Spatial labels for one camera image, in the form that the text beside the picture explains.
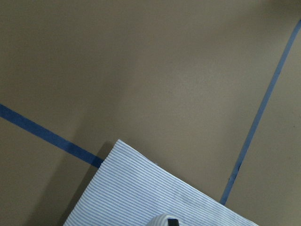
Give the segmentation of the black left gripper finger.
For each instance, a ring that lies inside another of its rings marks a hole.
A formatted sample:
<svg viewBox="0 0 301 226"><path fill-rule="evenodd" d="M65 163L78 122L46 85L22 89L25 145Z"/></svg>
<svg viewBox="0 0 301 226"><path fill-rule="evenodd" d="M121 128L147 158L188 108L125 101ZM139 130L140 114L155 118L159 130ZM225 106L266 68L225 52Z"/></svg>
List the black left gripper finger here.
<svg viewBox="0 0 301 226"><path fill-rule="evenodd" d="M167 224L168 224L168 226L179 226L179 221L174 218L169 218L167 220Z"/></svg>

